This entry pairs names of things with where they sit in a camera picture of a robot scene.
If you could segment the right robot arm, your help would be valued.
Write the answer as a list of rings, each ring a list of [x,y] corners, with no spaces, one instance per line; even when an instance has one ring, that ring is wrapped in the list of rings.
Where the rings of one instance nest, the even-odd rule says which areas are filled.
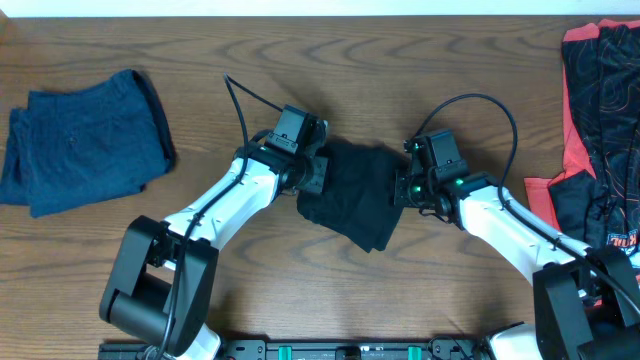
[[[485,172],[471,173],[448,130],[405,141],[394,203],[485,241],[529,282],[535,321],[486,336],[477,359],[636,359],[639,287],[630,260],[551,227]]]

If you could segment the black t-shirt with white logo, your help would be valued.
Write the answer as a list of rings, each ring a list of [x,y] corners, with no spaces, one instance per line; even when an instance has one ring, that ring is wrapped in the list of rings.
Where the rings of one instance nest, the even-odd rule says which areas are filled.
[[[385,250],[403,212],[393,203],[394,181],[407,158],[384,145],[347,141],[329,142],[318,154],[328,159],[326,182],[321,194],[298,195],[299,214],[367,253]]]

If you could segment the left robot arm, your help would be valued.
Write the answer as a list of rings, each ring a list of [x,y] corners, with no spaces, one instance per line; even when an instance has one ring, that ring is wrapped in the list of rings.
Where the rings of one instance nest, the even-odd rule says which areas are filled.
[[[272,130],[237,149],[226,174],[183,210],[126,229],[100,318],[146,342],[143,358],[213,359],[222,340],[206,324],[218,257],[237,231],[284,191],[319,194],[326,121],[285,106]]]

